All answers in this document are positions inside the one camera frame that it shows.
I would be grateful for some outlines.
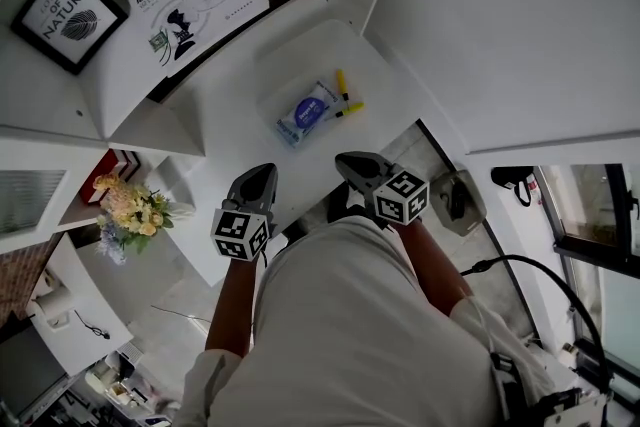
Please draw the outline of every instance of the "person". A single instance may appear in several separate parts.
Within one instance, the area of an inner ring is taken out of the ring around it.
[[[251,350],[258,259],[231,261],[176,427],[496,425],[489,347],[514,360],[529,405],[553,391],[420,220],[382,230],[334,193],[334,222],[267,267]]]

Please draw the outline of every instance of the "black picture frame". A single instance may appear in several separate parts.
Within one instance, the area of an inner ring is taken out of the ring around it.
[[[59,66],[67,70],[68,72],[78,75],[80,71],[87,65],[87,63],[91,60],[91,58],[95,55],[95,53],[99,50],[99,48],[104,44],[104,42],[115,32],[115,30],[122,25],[122,23],[127,19],[127,14],[124,10],[116,4],[114,0],[100,0],[104,4],[104,6],[113,13],[116,17],[114,22],[109,26],[107,30],[96,40],[96,42],[87,49],[82,58],[74,63],[67,57],[65,57],[62,53],[58,52],[51,45],[47,44],[42,38],[40,38],[37,34],[35,34],[31,29],[29,29],[26,25],[22,23],[24,17],[27,15],[31,6],[34,4],[36,0],[27,0],[27,2],[22,6],[13,22],[11,23],[11,29],[17,35],[19,35],[22,39],[27,41],[31,46],[38,49],[41,53],[46,55],[49,59],[57,63]]]

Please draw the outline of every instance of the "desk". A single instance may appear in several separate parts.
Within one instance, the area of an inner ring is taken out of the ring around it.
[[[273,32],[276,22],[267,18],[265,23],[250,29],[255,31],[252,38],[268,39],[262,33]],[[338,153],[380,151],[420,116],[424,91],[399,84],[386,61],[343,22],[325,20],[285,41],[252,60],[246,40],[241,40],[236,54],[225,59],[238,60],[234,69],[221,73],[220,65],[226,65],[222,57],[205,63],[167,103],[192,136],[202,140],[206,155],[169,193],[192,202],[195,216],[167,232],[210,285],[224,277],[229,265],[218,255],[210,231],[214,211],[235,178],[266,162],[278,166],[273,207],[277,233],[342,182],[334,165]],[[233,52],[233,43],[231,47],[227,52]],[[241,51],[244,61],[237,55]],[[350,93],[362,98],[366,108],[318,127],[300,149],[288,148],[273,129],[274,105],[286,110],[292,99],[310,91],[315,78],[334,79],[337,68],[344,70]]]
[[[111,336],[109,340],[105,340],[94,335],[82,325],[75,313],[70,313],[70,325],[59,331],[52,331],[39,317],[33,317],[31,321],[38,334],[70,376],[81,372],[133,338],[89,276],[67,234],[60,240],[46,268],[73,294],[75,308],[84,321]],[[41,280],[42,276],[31,299],[42,293]],[[27,312],[30,315],[35,313],[31,301]]]

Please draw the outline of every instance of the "wet wipes package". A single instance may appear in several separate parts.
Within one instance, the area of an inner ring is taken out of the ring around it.
[[[339,101],[324,82],[316,80],[311,92],[289,114],[276,122],[276,129],[295,148]]]

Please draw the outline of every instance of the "brick wall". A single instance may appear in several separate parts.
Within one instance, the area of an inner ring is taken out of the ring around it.
[[[0,255],[0,326],[12,311],[19,319],[26,317],[33,287],[61,238],[56,233],[48,242]]]

